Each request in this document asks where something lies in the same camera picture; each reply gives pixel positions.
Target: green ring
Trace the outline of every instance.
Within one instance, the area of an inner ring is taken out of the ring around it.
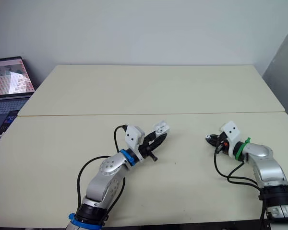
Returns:
[[[245,140],[245,142],[240,146],[240,148],[239,148],[239,150],[238,150],[238,152],[237,152],[237,154],[236,154],[236,160],[239,160],[239,156],[240,156],[240,154],[242,153],[242,150],[244,149],[244,147],[246,146],[246,144],[248,144],[248,143],[250,142],[250,140],[251,140],[251,138],[247,138],[247,139]]]

